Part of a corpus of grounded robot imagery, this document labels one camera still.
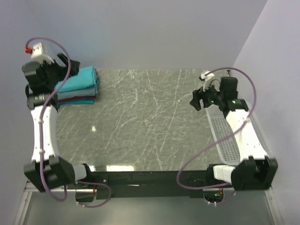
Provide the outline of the turquoise polo shirt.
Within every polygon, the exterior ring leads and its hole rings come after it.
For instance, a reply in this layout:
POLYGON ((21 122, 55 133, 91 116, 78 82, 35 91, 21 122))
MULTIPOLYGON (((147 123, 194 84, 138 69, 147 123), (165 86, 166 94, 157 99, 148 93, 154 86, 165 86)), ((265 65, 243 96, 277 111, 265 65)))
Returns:
POLYGON ((81 90, 92 87, 96 84, 96 69, 93 66, 79 69, 79 73, 70 76, 64 85, 58 90, 58 93, 81 90))

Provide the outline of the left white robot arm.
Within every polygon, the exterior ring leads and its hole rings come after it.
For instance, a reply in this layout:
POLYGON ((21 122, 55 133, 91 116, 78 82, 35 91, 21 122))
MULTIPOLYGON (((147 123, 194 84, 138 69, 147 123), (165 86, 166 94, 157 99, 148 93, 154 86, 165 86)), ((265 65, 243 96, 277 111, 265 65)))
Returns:
POLYGON ((32 61, 22 67, 28 81, 25 87, 27 107, 34 123, 31 163, 24 165, 23 171, 40 192, 76 181, 82 188, 89 188, 94 182, 86 164, 73 166, 59 154, 56 139, 59 104, 54 90, 66 74, 78 74, 80 62, 71 60, 63 53, 57 56, 64 63, 63 66, 48 56, 34 56, 32 61))

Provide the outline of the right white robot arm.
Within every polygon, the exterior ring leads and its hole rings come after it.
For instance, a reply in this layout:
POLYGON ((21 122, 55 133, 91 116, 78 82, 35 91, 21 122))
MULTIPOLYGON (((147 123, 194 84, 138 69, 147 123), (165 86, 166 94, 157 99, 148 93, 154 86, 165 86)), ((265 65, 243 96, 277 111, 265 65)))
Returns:
POLYGON ((238 98, 238 80, 234 77, 221 77, 217 89, 213 82, 214 74, 200 75, 203 86, 193 91, 190 104, 197 110, 218 106, 235 134, 240 163, 237 166, 225 164, 209 165, 206 183, 211 187, 218 186, 222 181, 231 184, 235 190, 267 190, 278 168, 275 158, 270 158, 260 143, 250 118, 250 109, 244 99, 238 98))

